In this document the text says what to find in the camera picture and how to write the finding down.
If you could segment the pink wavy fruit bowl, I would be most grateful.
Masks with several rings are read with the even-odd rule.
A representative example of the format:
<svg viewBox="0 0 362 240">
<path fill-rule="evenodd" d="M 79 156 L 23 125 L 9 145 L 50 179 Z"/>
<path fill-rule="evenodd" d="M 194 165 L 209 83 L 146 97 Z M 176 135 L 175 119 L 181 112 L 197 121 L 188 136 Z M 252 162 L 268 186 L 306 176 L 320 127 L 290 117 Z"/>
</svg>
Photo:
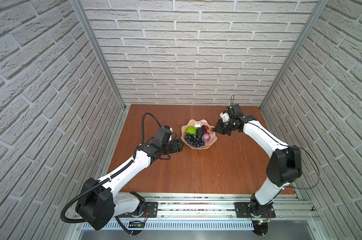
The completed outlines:
<svg viewBox="0 0 362 240">
<path fill-rule="evenodd" d="M 182 126 L 183 142 L 192 149 L 206 150 L 210 148 L 218 139 L 214 132 L 215 127 L 210 125 L 207 120 L 190 120 Z"/>
</svg>

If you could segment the dark grape bunch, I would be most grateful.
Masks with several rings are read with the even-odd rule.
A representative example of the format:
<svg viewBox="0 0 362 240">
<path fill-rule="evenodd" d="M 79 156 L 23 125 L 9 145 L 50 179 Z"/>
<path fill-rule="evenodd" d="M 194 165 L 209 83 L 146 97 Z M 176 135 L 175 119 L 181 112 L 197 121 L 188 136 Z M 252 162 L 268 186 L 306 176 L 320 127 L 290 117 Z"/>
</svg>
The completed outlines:
<svg viewBox="0 0 362 240">
<path fill-rule="evenodd" d="M 201 137 L 197 137 L 195 134 L 186 133 L 185 140 L 187 144 L 194 148 L 200 148 L 205 146 L 205 142 L 202 140 Z"/>
</svg>

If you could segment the purple fake onion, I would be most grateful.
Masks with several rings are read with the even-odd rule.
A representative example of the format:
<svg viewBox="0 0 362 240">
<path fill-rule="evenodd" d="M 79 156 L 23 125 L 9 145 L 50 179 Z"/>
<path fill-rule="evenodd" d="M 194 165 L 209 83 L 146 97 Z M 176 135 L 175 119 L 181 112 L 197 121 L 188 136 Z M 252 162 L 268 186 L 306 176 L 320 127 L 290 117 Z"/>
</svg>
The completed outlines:
<svg viewBox="0 0 362 240">
<path fill-rule="evenodd" d="M 207 142 L 209 142 L 209 141 L 211 140 L 211 136 L 210 136 L 209 133 L 205 133 L 205 134 L 203 134 L 203 135 L 201 136 L 201 139 L 202 139 L 202 141 L 203 141 L 204 143 L 207 143 Z"/>
</svg>

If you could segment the green bumpy fake fruit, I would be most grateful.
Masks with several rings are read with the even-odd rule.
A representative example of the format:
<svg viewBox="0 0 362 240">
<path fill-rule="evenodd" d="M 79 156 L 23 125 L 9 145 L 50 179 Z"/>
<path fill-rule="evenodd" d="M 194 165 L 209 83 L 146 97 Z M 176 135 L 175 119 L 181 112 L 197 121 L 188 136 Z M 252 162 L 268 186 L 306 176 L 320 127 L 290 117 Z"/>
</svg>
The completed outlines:
<svg viewBox="0 0 362 240">
<path fill-rule="evenodd" d="M 185 133 L 187 135 L 196 135 L 197 130 L 196 130 L 196 128 L 194 126 L 189 126 L 189 127 L 186 128 Z"/>
</svg>

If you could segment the dark fake avocado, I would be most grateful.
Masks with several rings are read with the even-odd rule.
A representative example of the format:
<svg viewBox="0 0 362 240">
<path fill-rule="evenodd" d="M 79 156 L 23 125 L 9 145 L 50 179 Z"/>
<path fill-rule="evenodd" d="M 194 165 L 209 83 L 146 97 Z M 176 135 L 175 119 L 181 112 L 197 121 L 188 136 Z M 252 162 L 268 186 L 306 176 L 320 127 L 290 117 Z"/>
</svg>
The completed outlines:
<svg viewBox="0 0 362 240">
<path fill-rule="evenodd" d="M 206 132 L 203 130 L 202 127 L 196 128 L 196 130 L 197 130 L 196 137 L 197 137 L 198 139 L 200 139 L 201 136 L 206 133 Z"/>
</svg>

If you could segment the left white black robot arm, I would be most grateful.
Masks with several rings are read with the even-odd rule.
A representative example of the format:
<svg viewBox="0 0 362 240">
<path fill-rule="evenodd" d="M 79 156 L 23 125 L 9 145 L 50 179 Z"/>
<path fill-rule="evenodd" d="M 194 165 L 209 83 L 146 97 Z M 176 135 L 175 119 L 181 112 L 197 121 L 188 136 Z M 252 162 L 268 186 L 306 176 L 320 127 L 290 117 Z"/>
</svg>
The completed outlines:
<svg viewBox="0 0 362 240">
<path fill-rule="evenodd" d="M 82 221 L 95 230 L 101 230 L 108 222 L 120 215 L 132 214 L 134 217 L 145 218 L 145 199 L 136 192 L 119 195 L 120 190 L 138 173 L 149 167 L 156 160 L 166 160 L 174 153 L 183 150 L 184 143 L 180 139 L 160 144 L 154 142 L 140 145 L 134 154 L 118 168 L 109 174 L 95 180 L 88 179 L 82 186 L 78 200 L 75 201 L 75 211 Z"/>
</svg>

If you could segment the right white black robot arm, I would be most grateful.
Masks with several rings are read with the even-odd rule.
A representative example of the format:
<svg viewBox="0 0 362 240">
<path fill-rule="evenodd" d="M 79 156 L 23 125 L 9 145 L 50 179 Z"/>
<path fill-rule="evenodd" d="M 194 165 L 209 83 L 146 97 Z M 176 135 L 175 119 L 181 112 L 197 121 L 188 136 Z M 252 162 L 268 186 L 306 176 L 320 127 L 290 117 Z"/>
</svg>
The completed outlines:
<svg viewBox="0 0 362 240">
<path fill-rule="evenodd" d="M 273 136 L 253 116 L 230 117 L 228 113 L 221 113 L 220 117 L 215 132 L 228 136 L 233 131 L 245 133 L 270 157 L 267 178 L 248 204 L 252 217 L 265 217 L 272 212 L 276 196 L 302 175 L 301 150 Z"/>
</svg>

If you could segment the aluminium rail frame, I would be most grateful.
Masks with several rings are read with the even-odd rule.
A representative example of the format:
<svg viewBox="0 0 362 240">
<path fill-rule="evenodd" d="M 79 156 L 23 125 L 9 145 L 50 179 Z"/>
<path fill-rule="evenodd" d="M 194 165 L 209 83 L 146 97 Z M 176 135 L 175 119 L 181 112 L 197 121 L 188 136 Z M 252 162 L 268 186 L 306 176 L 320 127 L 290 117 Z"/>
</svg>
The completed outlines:
<svg viewBox="0 0 362 240">
<path fill-rule="evenodd" d="M 158 220 L 225 220 L 237 217 L 237 202 L 249 202 L 251 195 L 244 194 L 182 194 L 182 193 L 140 193 L 148 202 L 157 202 Z M 276 216 L 262 217 L 269 221 L 315 220 L 320 219 L 311 201 L 299 200 L 296 195 L 278 195 L 273 202 Z"/>
</svg>

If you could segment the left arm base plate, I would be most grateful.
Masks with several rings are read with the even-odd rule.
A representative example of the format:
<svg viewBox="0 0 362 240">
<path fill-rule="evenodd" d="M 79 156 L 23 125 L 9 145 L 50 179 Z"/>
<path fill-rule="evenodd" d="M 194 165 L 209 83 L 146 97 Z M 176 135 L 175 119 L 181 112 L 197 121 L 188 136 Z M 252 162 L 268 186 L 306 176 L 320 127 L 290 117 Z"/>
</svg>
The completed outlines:
<svg viewBox="0 0 362 240">
<path fill-rule="evenodd" d="M 145 202 L 143 205 L 142 213 L 138 215 L 137 213 L 125 213 L 119 215 L 119 218 L 156 218 L 158 212 L 158 202 Z"/>
</svg>

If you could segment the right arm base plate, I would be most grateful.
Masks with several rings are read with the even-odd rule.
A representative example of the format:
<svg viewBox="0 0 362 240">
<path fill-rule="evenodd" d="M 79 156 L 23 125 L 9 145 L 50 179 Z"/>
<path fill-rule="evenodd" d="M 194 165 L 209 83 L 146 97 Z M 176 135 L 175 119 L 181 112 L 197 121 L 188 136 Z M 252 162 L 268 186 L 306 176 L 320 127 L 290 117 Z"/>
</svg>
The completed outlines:
<svg viewBox="0 0 362 240">
<path fill-rule="evenodd" d="M 272 203 L 259 205 L 257 202 L 235 202 L 235 211 L 237 218 L 267 218 L 276 217 Z"/>
</svg>

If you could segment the right corner metal post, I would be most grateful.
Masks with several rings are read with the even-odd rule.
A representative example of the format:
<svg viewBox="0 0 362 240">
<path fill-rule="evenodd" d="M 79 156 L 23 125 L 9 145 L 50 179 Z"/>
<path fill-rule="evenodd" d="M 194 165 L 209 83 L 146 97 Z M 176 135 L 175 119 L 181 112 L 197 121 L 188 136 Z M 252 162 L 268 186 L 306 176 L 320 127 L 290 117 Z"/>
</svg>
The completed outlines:
<svg viewBox="0 0 362 240">
<path fill-rule="evenodd" d="M 308 21 L 306 22 L 306 24 L 304 25 L 302 31 L 300 32 L 297 40 L 295 41 L 293 47 L 291 48 L 287 58 L 285 59 L 282 67 L 280 68 L 280 70 L 278 71 L 278 74 L 276 75 L 272 85 L 270 86 L 266 96 L 264 97 L 262 103 L 259 106 L 260 110 L 263 110 L 268 101 L 271 99 L 273 92 L 275 91 L 275 89 L 277 88 L 277 86 L 279 85 L 280 81 L 282 80 L 284 73 L 286 72 L 286 70 L 289 68 L 290 64 L 293 62 L 293 60 L 295 59 L 296 55 L 298 54 L 298 52 L 301 50 L 303 44 L 305 43 L 305 41 L 307 40 L 309 34 L 311 33 L 312 29 L 314 28 L 314 26 L 316 25 L 318 19 L 320 18 L 321 14 L 323 13 L 323 11 L 325 10 L 326 6 L 328 5 L 329 0 L 319 0 L 317 1 L 313 12 L 311 13 Z"/>
</svg>

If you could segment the corner metal post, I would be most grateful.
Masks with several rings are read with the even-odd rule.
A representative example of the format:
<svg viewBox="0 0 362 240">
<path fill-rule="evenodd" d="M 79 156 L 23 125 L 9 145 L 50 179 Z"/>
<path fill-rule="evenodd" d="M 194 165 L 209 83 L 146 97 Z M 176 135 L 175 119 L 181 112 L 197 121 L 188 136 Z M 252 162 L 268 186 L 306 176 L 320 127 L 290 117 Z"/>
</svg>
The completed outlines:
<svg viewBox="0 0 362 240">
<path fill-rule="evenodd" d="M 273 92 L 275 91 L 275 89 L 277 88 L 277 86 L 279 85 L 280 81 L 282 80 L 284 73 L 286 72 L 286 70 L 289 68 L 290 64 L 293 62 L 293 60 L 295 59 L 296 55 L 298 54 L 298 52 L 301 50 L 303 44 L 305 43 L 305 41 L 307 40 L 309 34 L 311 33 L 312 29 L 314 28 L 314 26 L 316 25 L 318 19 L 320 18 L 321 14 L 323 13 L 323 11 L 325 10 L 326 6 L 328 5 L 329 0 L 319 0 L 317 1 L 313 12 L 311 13 L 308 21 L 306 22 L 306 24 L 304 25 L 302 31 L 300 32 L 297 40 L 295 41 L 293 47 L 291 48 L 287 58 L 285 59 L 282 67 L 280 68 L 280 70 L 278 71 L 278 74 L 276 75 L 272 85 L 270 86 L 266 96 L 264 97 L 262 103 L 259 106 L 260 110 L 263 110 L 268 101 L 271 99 Z"/>
<path fill-rule="evenodd" d="M 112 76 L 112 73 L 110 71 L 110 68 L 106 62 L 106 59 L 105 59 L 105 56 L 102 52 L 102 49 L 99 45 L 99 42 L 96 38 L 96 35 L 94 33 L 94 30 L 91 26 L 91 23 L 86 15 L 86 12 L 83 8 L 83 5 L 81 3 L 81 1 L 79 0 L 73 0 L 71 1 L 72 3 L 72 7 L 75 11 L 75 13 L 77 14 L 78 16 L 78 19 L 79 19 L 79 22 L 81 23 L 82 27 L 83 27 L 83 30 L 88 38 L 88 41 L 95 53 L 95 56 L 97 57 L 98 61 L 99 61 L 99 64 L 106 76 L 106 79 L 107 81 L 109 82 L 110 86 L 111 86 L 111 89 L 113 91 L 113 94 L 114 96 L 116 97 L 116 100 L 117 100 L 117 103 L 119 104 L 119 106 L 121 107 L 121 109 L 123 111 L 126 110 L 126 105 L 124 104 L 124 101 L 121 97 L 121 94 L 117 88 L 117 85 L 114 81 L 114 78 Z"/>
</svg>

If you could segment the left corner metal post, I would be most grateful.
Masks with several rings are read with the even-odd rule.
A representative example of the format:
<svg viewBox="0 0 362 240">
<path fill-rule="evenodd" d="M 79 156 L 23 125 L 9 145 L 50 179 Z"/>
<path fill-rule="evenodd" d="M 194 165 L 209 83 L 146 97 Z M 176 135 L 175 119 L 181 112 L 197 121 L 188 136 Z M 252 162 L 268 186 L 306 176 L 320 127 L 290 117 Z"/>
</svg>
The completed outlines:
<svg viewBox="0 0 362 240">
<path fill-rule="evenodd" d="M 71 1 L 72 3 L 72 7 L 75 11 L 75 13 L 77 14 L 78 16 L 78 19 L 79 19 L 79 22 L 81 23 L 82 27 L 83 27 L 83 30 L 88 38 L 88 41 L 95 53 L 95 56 L 97 57 L 98 61 L 99 61 L 99 64 L 106 76 L 106 79 L 107 81 L 109 82 L 110 86 L 111 86 L 111 89 L 113 91 L 113 94 L 114 96 L 116 97 L 116 100 L 117 100 L 117 103 L 119 104 L 119 106 L 121 107 L 121 109 L 123 111 L 126 110 L 126 105 L 124 104 L 124 101 L 121 97 L 121 94 L 117 88 L 117 85 L 114 81 L 114 78 L 112 76 L 112 73 L 110 71 L 110 68 L 106 62 L 106 59 L 105 59 L 105 56 L 102 52 L 102 49 L 99 45 L 99 42 L 96 38 L 96 35 L 94 33 L 94 30 L 91 26 L 91 23 L 86 15 L 86 12 L 83 8 L 83 5 L 81 3 L 81 1 L 79 0 L 73 0 Z"/>
</svg>

